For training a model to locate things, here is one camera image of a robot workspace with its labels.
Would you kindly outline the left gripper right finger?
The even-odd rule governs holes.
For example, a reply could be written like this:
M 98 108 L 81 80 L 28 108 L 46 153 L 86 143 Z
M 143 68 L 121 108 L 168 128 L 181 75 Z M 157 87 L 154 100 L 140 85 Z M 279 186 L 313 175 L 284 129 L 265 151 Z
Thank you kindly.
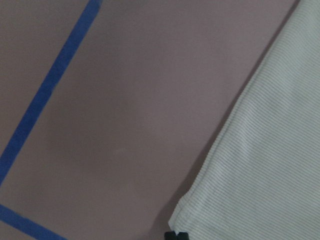
M 179 232 L 177 235 L 177 240 L 188 240 L 188 233 L 187 232 Z

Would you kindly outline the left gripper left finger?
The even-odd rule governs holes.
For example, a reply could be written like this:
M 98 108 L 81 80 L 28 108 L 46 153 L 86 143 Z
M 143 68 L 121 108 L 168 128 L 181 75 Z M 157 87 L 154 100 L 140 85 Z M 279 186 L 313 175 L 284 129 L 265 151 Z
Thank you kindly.
M 168 231 L 164 233 L 165 240 L 177 240 L 177 235 L 174 231 Z

